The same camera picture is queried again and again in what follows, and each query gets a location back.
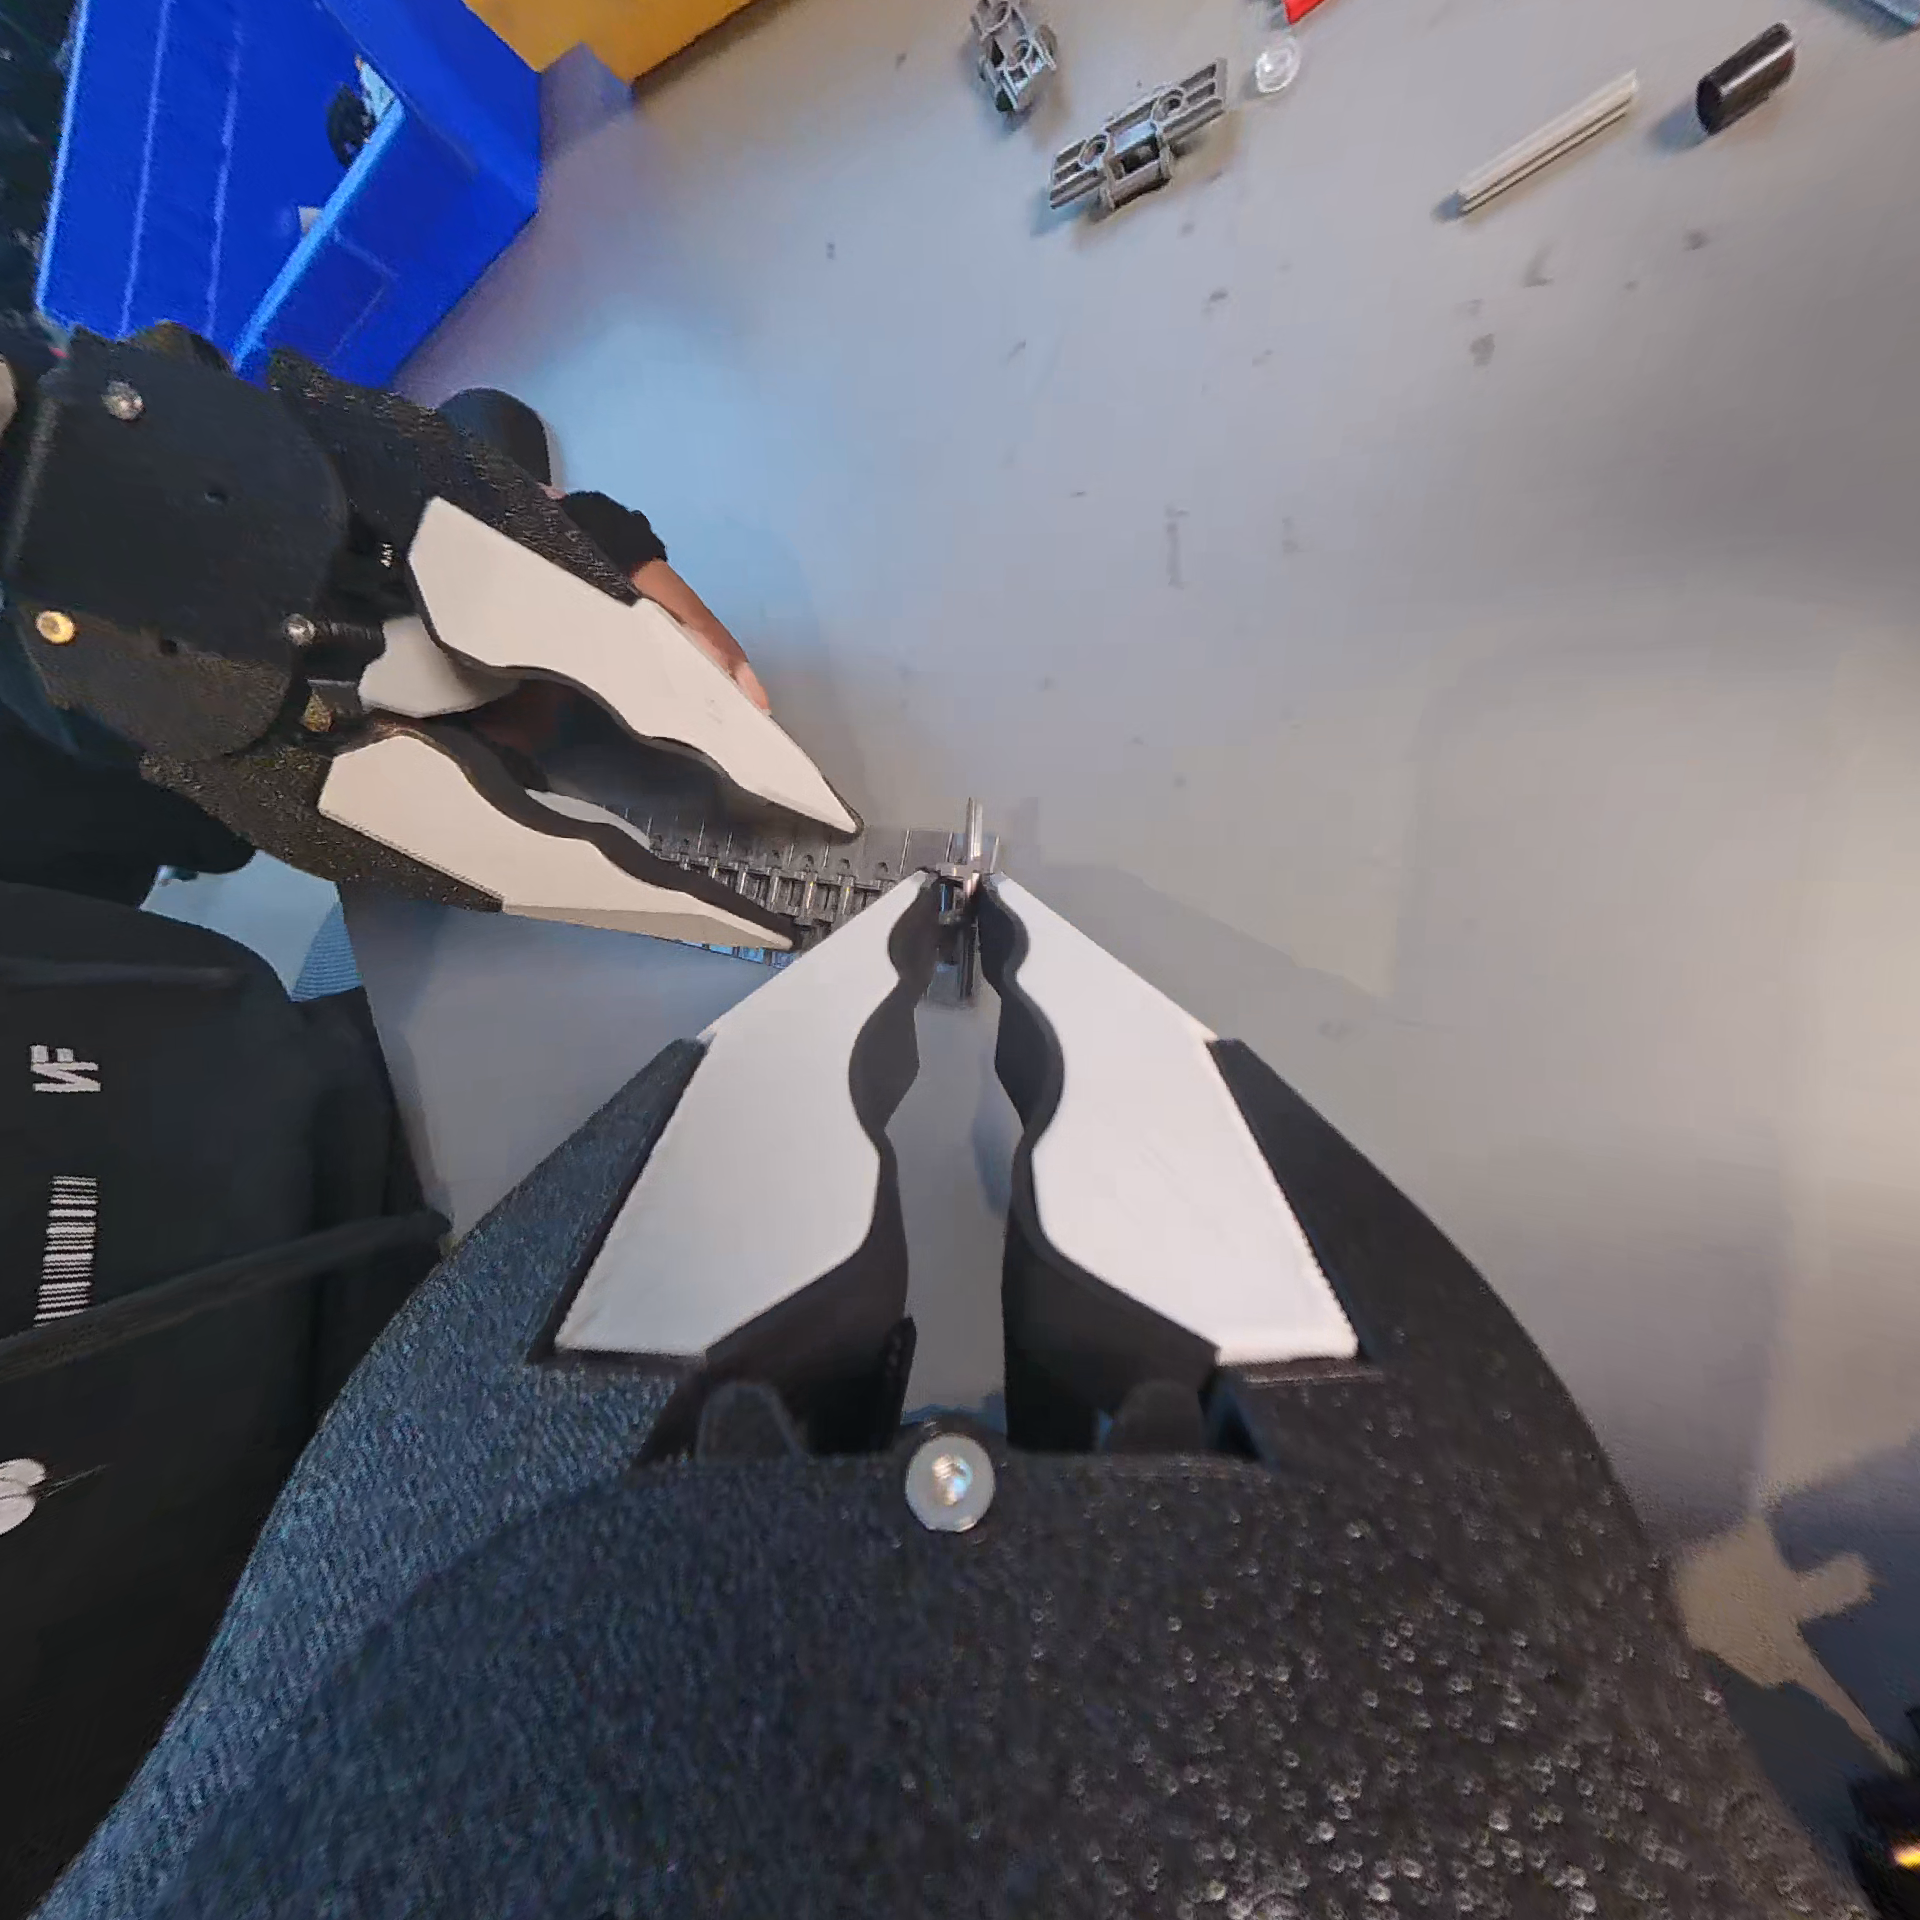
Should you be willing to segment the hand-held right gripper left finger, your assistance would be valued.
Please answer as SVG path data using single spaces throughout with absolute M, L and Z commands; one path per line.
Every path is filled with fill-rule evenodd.
M 914 876 L 711 1023 L 558 1353 L 707 1360 L 863 1259 L 898 1199 L 889 1125 L 922 1071 L 928 984 Z

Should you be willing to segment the grey desk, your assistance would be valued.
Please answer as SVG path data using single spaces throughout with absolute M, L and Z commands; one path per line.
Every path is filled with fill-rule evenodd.
M 1358 1335 L 1227 1365 L 1045 1253 L 1040 1018 L 962 1015 L 913 1297 L 961 1411 L 850 1450 L 560 1353 L 719 962 L 610 1032 L 511 937 L 469 1109 L 635 1071 L 390 1324 L 62 1901 L 114 1915 L 1869 1915 L 1659 1543 L 1915 1429 L 1914 58 L 1813 129 L 1443 223 L 1738 4 L 1357 4 L 1133 213 L 1042 146 L 1234 4 L 1050 4 L 992 129 L 942 4 L 775 4 L 553 151 L 398 386 L 525 389 L 871 819 L 1216 1034 Z

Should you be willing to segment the pile of grey track links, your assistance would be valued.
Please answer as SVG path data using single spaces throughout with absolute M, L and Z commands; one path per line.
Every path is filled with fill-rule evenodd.
M 1053 27 L 1019 3 L 975 3 L 970 27 L 977 77 L 992 108 L 1009 125 L 1030 122 L 1064 71 Z M 1181 156 L 1227 109 L 1225 59 L 1151 89 L 1053 156 L 1047 211 L 1110 218 L 1162 189 L 1175 179 Z

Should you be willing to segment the person's left forearm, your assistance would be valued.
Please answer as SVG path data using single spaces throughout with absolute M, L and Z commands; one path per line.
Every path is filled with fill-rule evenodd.
M 3 883 L 142 908 L 161 873 L 222 879 L 255 848 L 192 800 L 82 760 L 3 708 Z

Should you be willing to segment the grey plastic track link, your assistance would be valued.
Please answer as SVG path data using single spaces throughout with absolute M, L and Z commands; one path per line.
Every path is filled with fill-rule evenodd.
M 987 831 L 984 800 L 970 799 L 962 828 L 950 839 L 945 861 L 938 867 L 941 883 L 941 939 L 935 969 L 927 999 L 946 1008 L 967 1008 L 977 1001 L 979 930 L 977 898 L 985 879 L 1000 869 L 1000 837 Z

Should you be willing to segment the person's black hooded sweater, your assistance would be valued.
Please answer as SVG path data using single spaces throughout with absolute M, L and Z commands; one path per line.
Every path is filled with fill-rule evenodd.
M 281 1487 L 439 1257 L 353 960 L 6 885 L 3 1901 L 199 1672 Z

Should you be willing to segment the black yellow toy part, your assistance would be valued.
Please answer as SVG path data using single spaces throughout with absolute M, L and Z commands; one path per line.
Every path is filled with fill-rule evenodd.
M 328 148 L 344 170 L 353 170 L 374 136 L 400 108 L 391 82 L 365 58 L 353 63 L 353 81 L 335 89 L 328 100 Z

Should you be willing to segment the blue plastic bin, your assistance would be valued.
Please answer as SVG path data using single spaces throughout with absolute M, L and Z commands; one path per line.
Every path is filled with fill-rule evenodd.
M 400 96 L 353 170 L 330 96 Z M 80 4 L 37 299 L 386 389 L 541 203 L 543 82 L 461 3 Z

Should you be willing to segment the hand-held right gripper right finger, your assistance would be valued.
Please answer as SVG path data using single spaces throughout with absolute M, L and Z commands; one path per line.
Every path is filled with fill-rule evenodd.
M 1062 1092 L 1030 1148 L 1045 1253 L 1227 1365 L 1353 1360 L 1358 1335 L 1234 1100 L 1216 1034 L 1039 897 L 987 880 L 1015 936 L 1005 1012 L 1040 1018 Z

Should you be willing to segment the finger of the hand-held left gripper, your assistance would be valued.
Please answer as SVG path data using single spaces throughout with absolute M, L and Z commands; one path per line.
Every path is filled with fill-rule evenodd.
M 408 569 L 445 653 L 577 689 L 639 741 L 702 756 L 758 802 L 863 831 L 803 745 L 658 603 L 621 603 L 441 497 L 423 505 Z
M 800 949 L 791 917 L 657 852 L 607 808 L 525 789 L 489 747 L 445 728 L 400 728 L 335 755 L 321 816 L 518 919 Z

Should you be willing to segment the person's left hand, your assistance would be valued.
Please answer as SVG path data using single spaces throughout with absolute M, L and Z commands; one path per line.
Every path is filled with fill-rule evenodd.
M 767 713 L 768 695 L 735 634 L 707 601 L 678 573 L 665 556 L 665 541 L 639 509 L 602 491 L 568 491 L 547 488 L 568 520 L 621 568 L 635 594 L 669 613 L 704 653 Z

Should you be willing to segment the yellow plastic bin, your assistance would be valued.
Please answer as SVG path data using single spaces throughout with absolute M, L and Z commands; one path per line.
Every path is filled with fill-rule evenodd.
M 634 82 L 725 26 L 753 3 L 469 3 L 514 55 L 544 73 L 586 48 Z

